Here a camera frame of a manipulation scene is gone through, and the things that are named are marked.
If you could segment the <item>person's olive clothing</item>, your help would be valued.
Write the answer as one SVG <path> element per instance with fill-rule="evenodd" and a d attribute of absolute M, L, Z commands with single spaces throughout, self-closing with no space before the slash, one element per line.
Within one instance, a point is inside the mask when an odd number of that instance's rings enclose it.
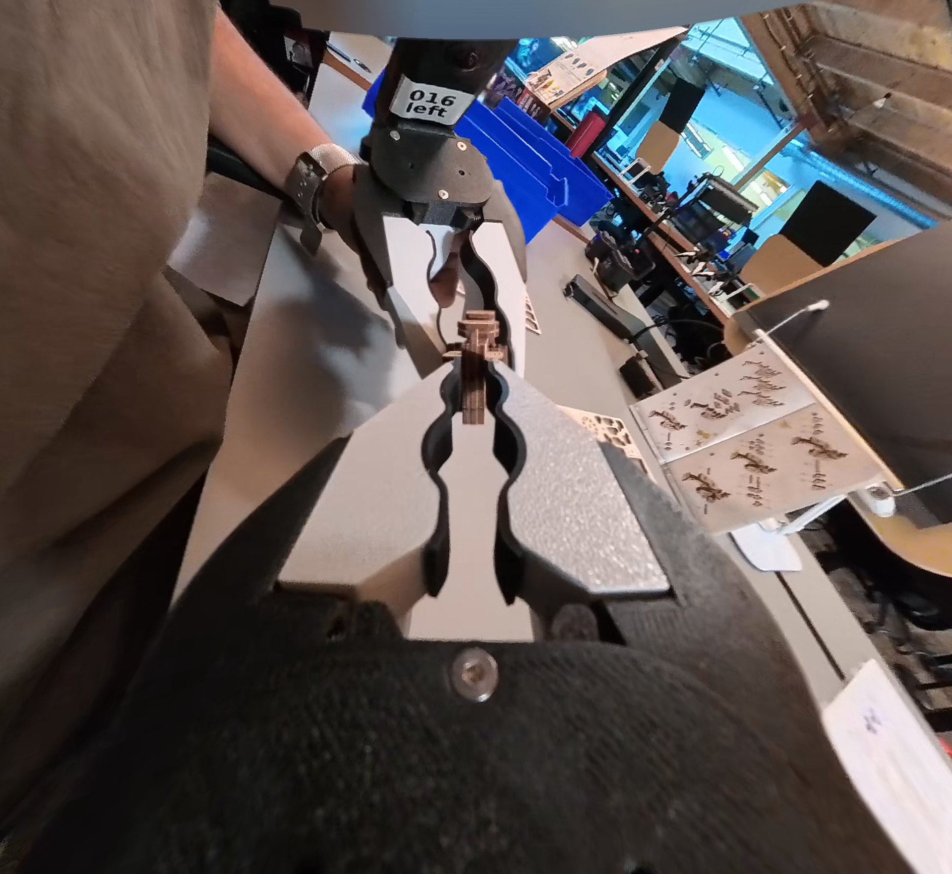
<path fill-rule="evenodd" d="M 167 274 L 217 5 L 1 0 L 2 834 L 108 719 L 222 439 L 227 340 Z"/>

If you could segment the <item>wooden motorcycle model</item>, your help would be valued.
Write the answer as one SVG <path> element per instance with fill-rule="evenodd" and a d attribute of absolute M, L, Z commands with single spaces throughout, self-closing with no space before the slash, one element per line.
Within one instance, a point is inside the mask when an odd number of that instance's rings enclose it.
<path fill-rule="evenodd" d="M 500 316 L 495 309 L 468 309 L 457 323 L 458 339 L 444 352 L 445 361 L 460 363 L 462 422 L 467 426 L 484 423 L 486 376 L 489 366 L 509 359 Z"/>

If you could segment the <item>black power strip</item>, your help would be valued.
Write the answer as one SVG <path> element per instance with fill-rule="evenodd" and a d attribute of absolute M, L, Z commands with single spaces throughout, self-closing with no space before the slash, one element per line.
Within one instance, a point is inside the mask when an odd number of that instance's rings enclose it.
<path fill-rule="evenodd" d="M 581 274 L 576 274 L 566 283 L 564 297 L 580 305 L 618 339 L 636 343 L 640 329 L 636 317 L 602 297 Z"/>

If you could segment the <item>grey desk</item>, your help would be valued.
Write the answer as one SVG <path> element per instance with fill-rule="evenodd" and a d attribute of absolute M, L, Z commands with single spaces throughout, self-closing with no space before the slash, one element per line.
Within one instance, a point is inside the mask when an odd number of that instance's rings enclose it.
<path fill-rule="evenodd" d="M 277 224 L 278 202 L 209 175 L 197 214 L 173 266 L 232 294 L 248 291 L 237 274 L 262 272 L 237 362 L 225 437 L 202 493 L 174 597 L 244 518 L 334 438 L 415 387 L 419 376 L 395 344 L 387 314 L 365 286 L 355 255 L 334 234 L 315 258 L 297 232 Z M 529 296 L 541 325 L 530 333 L 527 379 L 559 406 L 617 417 L 645 457 L 653 480 L 663 471 L 629 412 L 634 399 L 618 368 L 625 358 L 611 336 L 562 289 L 584 270 L 582 243 L 559 222 L 530 242 Z M 448 580 L 423 598 L 405 631 L 412 639 L 527 641 L 530 611 L 507 606 L 493 570 L 494 517 L 505 473 L 489 426 L 454 422 L 454 452 L 443 470 L 449 487 Z"/>

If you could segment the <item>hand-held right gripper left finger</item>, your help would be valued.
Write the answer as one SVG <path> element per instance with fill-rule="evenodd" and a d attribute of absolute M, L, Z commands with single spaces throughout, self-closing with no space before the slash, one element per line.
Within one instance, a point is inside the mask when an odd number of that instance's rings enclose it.
<path fill-rule="evenodd" d="M 446 411 L 442 387 L 455 370 L 444 364 L 353 431 L 279 572 L 280 590 L 380 603 L 410 634 L 441 501 L 423 440 Z"/>

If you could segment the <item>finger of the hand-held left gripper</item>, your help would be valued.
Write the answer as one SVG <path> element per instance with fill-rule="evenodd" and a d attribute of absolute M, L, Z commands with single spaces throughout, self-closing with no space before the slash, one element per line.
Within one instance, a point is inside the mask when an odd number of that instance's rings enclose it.
<path fill-rule="evenodd" d="M 447 349 L 440 325 L 443 309 L 430 287 L 436 243 L 406 218 L 385 216 L 383 223 L 391 277 L 385 306 L 398 345 L 408 353 L 420 377 L 426 378 L 443 365 Z"/>
<path fill-rule="evenodd" d="M 461 278 L 466 291 L 465 312 L 491 311 L 498 346 L 506 349 L 510 368 L 526 374 L 526 284 L 501 223 L 484 222 L 460 249 Z"/>

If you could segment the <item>person's left hand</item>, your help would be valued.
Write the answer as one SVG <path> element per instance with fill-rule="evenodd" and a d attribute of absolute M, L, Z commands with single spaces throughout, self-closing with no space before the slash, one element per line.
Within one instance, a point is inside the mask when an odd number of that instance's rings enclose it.
<path fill-rule="evenodd" d="M 324 182 L 317 199 L 317 211 L 327 229 L 358 255 L 366 285 L 382 309 L 386 305 L 386 285 L 363 241 L 354 213 L 355 167 L 336 170 Z"/>

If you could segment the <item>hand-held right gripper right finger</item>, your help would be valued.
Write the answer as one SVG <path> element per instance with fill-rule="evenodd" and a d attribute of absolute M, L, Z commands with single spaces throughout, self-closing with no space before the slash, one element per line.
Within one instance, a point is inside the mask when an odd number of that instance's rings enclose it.
<path fill-rule="evenodd" d="M 649 602 L 673 587 L 634 510 L 625 480 L 645 476 L 505 364 L 485 373 L 499 493 L 495 572 L 506 601 L 537 625 L 565 606 Z"/>

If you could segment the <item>cardboard box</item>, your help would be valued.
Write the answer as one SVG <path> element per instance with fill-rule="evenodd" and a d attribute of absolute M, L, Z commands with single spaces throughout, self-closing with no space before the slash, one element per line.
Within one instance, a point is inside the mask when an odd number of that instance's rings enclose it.
<path fill-rule="evenodd" d="M 741 269 L 743 284 L 754 287 L 765 298 L 809 279 L 822 267 L 782 234 L 770 236 L 754 251 Z"/>

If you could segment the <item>large black monitor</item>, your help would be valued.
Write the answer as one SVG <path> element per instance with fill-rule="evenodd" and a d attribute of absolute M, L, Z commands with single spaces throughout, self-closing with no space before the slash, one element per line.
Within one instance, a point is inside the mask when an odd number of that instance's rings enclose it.
<path fill-rule="evenodd" d="M 897 513 L 858 510 L 898 558 L 950 577 L 951 224 L 864 250 L 735 312 L 768 333 L 888 466 Z"/>

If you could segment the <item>silver wristwatch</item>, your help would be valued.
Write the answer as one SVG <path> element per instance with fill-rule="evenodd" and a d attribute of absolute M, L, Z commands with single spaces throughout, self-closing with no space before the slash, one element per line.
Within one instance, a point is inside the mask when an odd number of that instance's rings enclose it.
<path fill-rule="evenodd" d="M 344 148 L 326 143 L 299 154 L 286 179 L 285 192 L 303 222 L 301 245 L 312 256 L 320 249 L 325 233 L 334 233 L 326 228 L 318 216 L 319 191 L 331 174 L 341 167 L 351 165 L 355 167 L 356 188 L 357 173 L 363 168 L 363 164 Z"/>

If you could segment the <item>person's left forearm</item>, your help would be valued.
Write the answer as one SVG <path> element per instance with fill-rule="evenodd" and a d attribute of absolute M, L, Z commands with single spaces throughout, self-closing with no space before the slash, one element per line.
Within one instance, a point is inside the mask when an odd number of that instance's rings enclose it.
<path fill-rule="evenodd" d="M 209 131 L 276 188 L 301 154 L 330 142 L 220 7 L 211 39 Z"/>

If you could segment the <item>wooden work table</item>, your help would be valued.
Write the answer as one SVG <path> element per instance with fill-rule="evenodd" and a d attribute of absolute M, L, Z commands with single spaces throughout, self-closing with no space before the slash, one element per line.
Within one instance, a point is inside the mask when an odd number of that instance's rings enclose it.
<path fill-rule="evenodd" d="M 600 156 L 593 154 L 591 164 L 598 171 L 598 176 L 607 178 L 612 187 L 619 190 L 625 199 L 647 218 L 650 228 L 647 235 L 652 246 L 658 250 L 663 259 L 669 264 L 678 280 L 693 290 L 698 300 L 711 312 L 713 317 L 725 325 L 731 320 L 734 309 L 723 297 L 710 294 L 708 287 L 701 281 L 700 276 L 691 273 L 686 260 L 696 248 L 675 228 L 669 219 L 662 218 L 648 203 L 643 201 L 636 190 L 625 181 L 620 174 L 604 162 Z"/>

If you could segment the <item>red box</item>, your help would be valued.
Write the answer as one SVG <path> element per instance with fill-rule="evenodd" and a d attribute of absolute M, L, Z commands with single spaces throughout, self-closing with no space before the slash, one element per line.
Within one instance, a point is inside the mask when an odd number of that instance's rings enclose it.
<path fill-rule="evenodd" d="M 607 119 L 608 115 L 600 110 L 592 109 L 587 112 L 565 141 L 569 154 L 581 158 L 589 153 L 604 130 Z"/>

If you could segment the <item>black power adapter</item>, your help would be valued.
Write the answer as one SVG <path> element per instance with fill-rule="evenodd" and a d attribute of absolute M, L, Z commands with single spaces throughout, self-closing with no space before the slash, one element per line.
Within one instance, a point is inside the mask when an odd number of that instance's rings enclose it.
<path fill-rule="evenodd" d="M 651 367 L 649 360 L 637 353 L 628 358 L 618 369 L 626 388 L 640 402 L 663 391 L 663 385 Z"/>

